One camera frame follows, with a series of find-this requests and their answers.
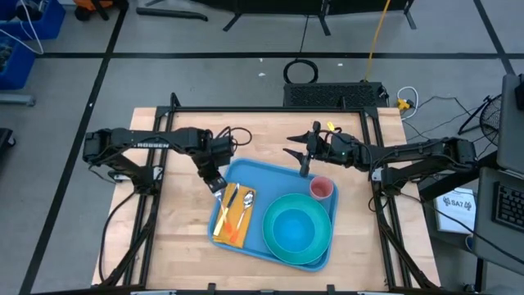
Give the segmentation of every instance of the knife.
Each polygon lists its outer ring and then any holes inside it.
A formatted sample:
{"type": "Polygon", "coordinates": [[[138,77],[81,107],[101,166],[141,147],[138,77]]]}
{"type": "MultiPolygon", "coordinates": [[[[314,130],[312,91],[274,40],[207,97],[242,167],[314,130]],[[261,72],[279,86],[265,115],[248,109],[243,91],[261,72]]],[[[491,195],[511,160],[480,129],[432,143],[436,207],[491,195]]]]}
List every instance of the knife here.
{"type": "Polygon", "coordinates": [[[229,208],[235,201],[235,197],[237,196],[238,189],[240,188],[240,184],[235,185],[235,189],[233,190],[233,195],[229,199],[228,206],[222,213],[222,216],[220,216],[219,222],[216,223],[215,231],[213,232],[214,236],[218,236],[220,234],[220,230],[222,229],[222,225],[224,224],[224,221],[226,220],[226,216],[228,215],[229,208]]]}

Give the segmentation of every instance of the orange napkin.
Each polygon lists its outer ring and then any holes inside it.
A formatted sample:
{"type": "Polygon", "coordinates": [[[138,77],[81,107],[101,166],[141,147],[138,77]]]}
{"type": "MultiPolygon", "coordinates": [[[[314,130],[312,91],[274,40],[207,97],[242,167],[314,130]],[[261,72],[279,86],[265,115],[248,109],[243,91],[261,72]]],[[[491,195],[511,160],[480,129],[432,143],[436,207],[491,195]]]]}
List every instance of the orange napkin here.
{"type": "MultiPolygon", "coordinates": [[[[233,195],[233,191],[235,189],[235,186],[237,184],[228,184],[228,187],[225,189],[224,195],[226,196],[222,204],[225,207],[229,203],[229,199],[233,195]]],[[[232,231],[228,232],[226,225],[222,225],[222,229],[220,230],[220,234],[218,236],[213,236],[213,241],[217,243],[224,243],[229,246],[233,247],[244,247],[244,240],[246,239],[247,235],[247,229],[249,228],[249,223],[251,221],[251,213],[253,212],[253,207],[256,203],[256,191],[253,188],[248,188],[245,186],[240,186],[238,188],[237,196],[235,197],[233,204],[231,207],[229,207],[228,215],[226,216],[226,221],[231,226],[229,227],[232,229],[232,231]],[[242,223],[240,224],[240,227],[238,228],[238,234],[237,239],[232,241],[231,237],[237,232],[237,223],[240,220],[240,216],[242,215],[242,212],[244,211],[244,197],[246,196],[247,192],[252,191],[255,197],[253,198],[253,203],[249,208],[246,209],[246,213],[244,213],[244,218],[242,219],[242,223]]],[[[215,223],[220,220],[220,216],[222,216],[222,210],[220,209],[219,215],[216,218],[215,223]]]]}

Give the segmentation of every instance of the plastic cup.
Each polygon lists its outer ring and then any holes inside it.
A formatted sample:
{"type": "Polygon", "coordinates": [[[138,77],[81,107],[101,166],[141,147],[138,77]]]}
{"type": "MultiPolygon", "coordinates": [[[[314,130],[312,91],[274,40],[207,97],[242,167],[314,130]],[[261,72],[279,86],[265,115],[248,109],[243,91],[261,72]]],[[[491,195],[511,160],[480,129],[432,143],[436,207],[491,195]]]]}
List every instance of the plastic cup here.
{"type": "Polygon", "coordinates": [[[333,194],[333,182],[323,176],[316,176],[309,183],[309,195],[317,201],[322,201],[333,194]]]}

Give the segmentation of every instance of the wooden table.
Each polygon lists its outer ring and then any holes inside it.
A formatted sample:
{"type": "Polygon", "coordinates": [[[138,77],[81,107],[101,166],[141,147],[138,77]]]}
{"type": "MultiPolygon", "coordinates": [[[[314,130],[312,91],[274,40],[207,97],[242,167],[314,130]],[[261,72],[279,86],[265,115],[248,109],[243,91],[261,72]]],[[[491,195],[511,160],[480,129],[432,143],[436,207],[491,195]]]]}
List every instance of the wooden table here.
{"type": "MultiPolygon", "coordinates": [[[[155,110],[135,109],[130,129],[151,130],[155,110]]],[[[384,144],[405,143],[398,110],[379,109],[379,115],[384,144]]],[[[227,125],[242,126],[253,133],[253,141],[239,147],[235,157],[249,157],[299,169],[296,159],[283,152],[282,148],[305,150],[304,144],[289,142],[286,137],[305,133],[311,129],[314,120],[323,125],[331,121],[335,126],[342,127],[343,132],[364,141],[359,116],[348,113],[183,112],[176,114],[173,129],[195,126],[211,129],[217,134],[227,125]]],[[[374,142],[371,120],[368,120],[368,126],[374,142]]],[[[242,132],[234,135],[239,142],[246,138],[242,132]]],[[[129,150],[125,155],[139,165],[145,165],[147,150],[129,150]]],[[[147,288],[206,289],[208,283],[216,283],[218,290],[326,290],[327,284],[335,284],[339,291],[386,290],[377,218],[368,209],[368,200],[372,196],[368,174],[320,161],[312,161],[310,167],[311,173],[327,175],[340,191],[331,258],[327,266],[316,273],[230,252],[211,244],[207,226],[215,199],[197,176],[192,160],[170,151],[147,288]]],[[[111,209],[132,189],[131,183],[116,185],[111,209]]],[[[414,184],[407,184],[404,191],[415,196],[418,193],[414,184]]],[[[129,248],[137,204],[138,197],[135,197],[115,214],[109,226],[103,262],[106,276],[129,248]]],[[[396,204],[407,251],[427,277],[439,284],[422,207],[406,197],[397,197],[396,204]]],[[[391,255],[396,283],[401,285],[398,256],[392,247],[391,255]]],[[[142,254],[139,254],[134,283],[138,281],[141,262],[142,254]]],[[[96,271],[93,283],[99,283],[96,271]]]]}

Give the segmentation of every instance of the teal bowl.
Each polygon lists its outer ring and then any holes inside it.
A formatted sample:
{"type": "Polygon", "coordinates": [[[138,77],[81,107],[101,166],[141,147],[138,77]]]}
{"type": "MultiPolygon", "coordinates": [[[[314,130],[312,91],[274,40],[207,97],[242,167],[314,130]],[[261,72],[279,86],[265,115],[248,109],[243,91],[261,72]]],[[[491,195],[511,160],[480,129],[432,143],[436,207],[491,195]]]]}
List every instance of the teal bowl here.
{"type": "Polygon", "coordinates": [[[332,227],[322,205],[310,196],[291,193],[269,205],[263,234],[265,244],[278,259],[290,265],[304,265],[326,252],[332,227]]]}

